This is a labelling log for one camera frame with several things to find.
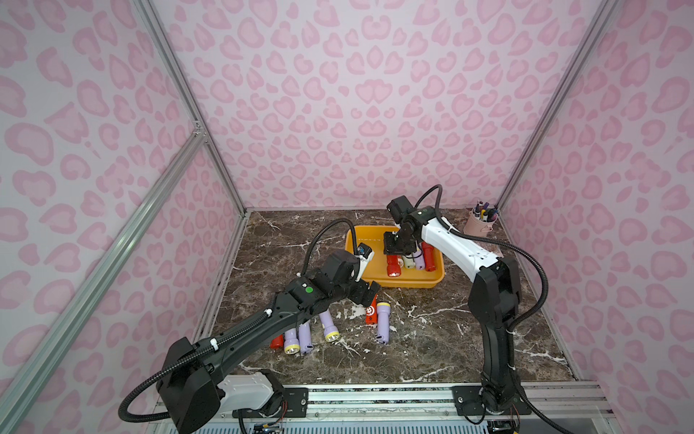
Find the green flashlight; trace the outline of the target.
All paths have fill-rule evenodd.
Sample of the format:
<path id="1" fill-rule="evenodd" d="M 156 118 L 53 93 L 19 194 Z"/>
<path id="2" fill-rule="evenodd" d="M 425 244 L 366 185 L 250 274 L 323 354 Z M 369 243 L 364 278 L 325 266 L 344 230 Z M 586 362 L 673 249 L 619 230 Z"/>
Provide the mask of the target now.
<path id="1" fill-rule="evenodd" d="M 415 262 L 410 256 L 403 255 L 402 261 L 403 261 L 403 265 L 406 269 L 414 269 L 415 268 Z"/>

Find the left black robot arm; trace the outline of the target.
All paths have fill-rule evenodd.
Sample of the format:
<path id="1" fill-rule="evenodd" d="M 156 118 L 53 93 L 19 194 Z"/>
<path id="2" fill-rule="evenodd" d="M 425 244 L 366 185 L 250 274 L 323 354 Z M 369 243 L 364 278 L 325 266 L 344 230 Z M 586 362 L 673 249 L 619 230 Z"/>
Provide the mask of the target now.
<path id="1" fill-rule="evenodd" d="M 318 268 L 303 267 L 267 307 L 235 327 L 196 343 L 186 338 L 176 341 L 162 369 L 124 398 L 117 410 L 119 419 L 129 423 L 170 419 L 180 433 L 199 430 L 218 413 L 228 396 L 220 383 L 263 345 L 343 299 L 363 307 L 372 305 L 380 287 L 363 279 L 372 256 L 366 244 L 354 242 L 350 251 L 332 253 Z M 130 412 L 130 405 L 151 386 L 157 389 L 166 411 Z"/>

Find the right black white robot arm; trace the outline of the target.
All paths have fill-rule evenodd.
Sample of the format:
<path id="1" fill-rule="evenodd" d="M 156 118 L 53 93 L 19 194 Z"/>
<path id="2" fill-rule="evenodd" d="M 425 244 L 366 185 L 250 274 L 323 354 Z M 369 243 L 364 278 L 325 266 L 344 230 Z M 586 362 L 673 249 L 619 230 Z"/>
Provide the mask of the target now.
<path id="1" fill-rule="evenodd" d="M 432 206 L 421 207 L 421 202 L 412 204 L 404 195 L 390 201 L 387 210 L 399 231 L 384 235 L 384 253 L 410 255 L 417 246 L 428 244 L 455 263 L 471 280 L 468 307 L 481 327 L 484 351 L 481 389 L 474 400 L 482 416 L 476 423 L 482 423 L 486 415 L 509 412 L 517 401 L 521 401 L 551 428 L 568 433 L 568 429 L 531 403 L 515 363 L 515 329 L 545 304 L 549 296 L 547 273 L 540 262 L 524 249 L 509 242 L 489 241 L 525 258 L 540 277 L 540 296 L 530 309 L 521 314 L 522 284 L 517 260 L 484 249 L 480 245 L 485 241 L 484 237 L 468 235 L 455 228 L 440 211 L 443 186 L 436 184 L 424 196 L 433 192 L 437 198 Z"/>

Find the yellow plastic storage tray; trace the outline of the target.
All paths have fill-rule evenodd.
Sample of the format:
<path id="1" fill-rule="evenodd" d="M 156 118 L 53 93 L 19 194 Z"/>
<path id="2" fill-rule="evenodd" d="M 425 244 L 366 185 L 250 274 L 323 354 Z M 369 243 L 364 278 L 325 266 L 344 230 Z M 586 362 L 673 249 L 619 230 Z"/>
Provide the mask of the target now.
<path id="1" fill-rule="evenodd" d="M 383 288 L 433 289 L 446 275 L 443 254 L 433 250 L 432 259 L 436 265 L 434 271 L 418 271 L 401 268 L 401 275 L 389 277 L 387 259 L 384 255 L 384 237 L 387 231 L 399 231 L 397 226 L 357 225 L 355 227 L 357 244 L 365 243 L 374 251 L 374 258 L 367 266 L 363 279 L 377 281 Z"/>

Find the red flashlight white logo centre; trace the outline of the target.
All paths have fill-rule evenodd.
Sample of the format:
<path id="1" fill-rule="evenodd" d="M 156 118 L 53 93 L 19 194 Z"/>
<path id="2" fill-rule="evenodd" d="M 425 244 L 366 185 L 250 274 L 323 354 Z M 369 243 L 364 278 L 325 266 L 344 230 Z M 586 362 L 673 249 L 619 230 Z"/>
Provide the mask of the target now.
<path id="1" fill-rule="evenodd" d="M 365 324 L 368 326 L 375 326 L 378 324 L 377 304 L 378 296 L 375 296 L 372 303 L 366 309 Z"/>

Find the pink pen holder cup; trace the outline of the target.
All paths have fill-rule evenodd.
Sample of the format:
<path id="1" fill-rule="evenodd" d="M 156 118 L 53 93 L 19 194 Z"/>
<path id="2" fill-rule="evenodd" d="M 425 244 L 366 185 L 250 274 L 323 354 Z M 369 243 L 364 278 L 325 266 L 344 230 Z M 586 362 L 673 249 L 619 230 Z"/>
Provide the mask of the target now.
<path id="1" fill-rule="evenodd" d="M 484 222 L 477 214 L 471 211 L 464 225 L 463 233 L 473 237 L 486 238 L 493 230 L 493 226 L 494 222 Z"/>

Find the pens in cup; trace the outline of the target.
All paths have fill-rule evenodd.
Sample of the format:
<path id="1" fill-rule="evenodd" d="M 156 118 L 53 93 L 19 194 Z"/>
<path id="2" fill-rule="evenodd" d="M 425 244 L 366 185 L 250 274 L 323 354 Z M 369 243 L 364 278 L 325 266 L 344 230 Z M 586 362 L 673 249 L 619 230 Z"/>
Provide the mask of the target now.
<path id="1" fill-rule="evenodd" d="M 495 222 L 498 218 L 498 210 L 489 203 L 480 201 L 473 209 L 473 216 L 480 222 Z"/>

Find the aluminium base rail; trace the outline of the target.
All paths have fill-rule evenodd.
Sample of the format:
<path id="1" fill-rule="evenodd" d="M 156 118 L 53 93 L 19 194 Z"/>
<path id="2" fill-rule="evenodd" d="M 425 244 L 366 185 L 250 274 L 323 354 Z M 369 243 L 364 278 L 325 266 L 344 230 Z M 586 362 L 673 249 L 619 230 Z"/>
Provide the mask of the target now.
<path id="1" fill-rule="evenodd" d="M 525 383 L 547 417 L 573 433 L 619 433 L 616 414 L 595 382 Z M 453 383 L 304 385 L 300 403 L 271 433 L 550 433 L 523 405 L 500 415 L 458 414 Z"/>

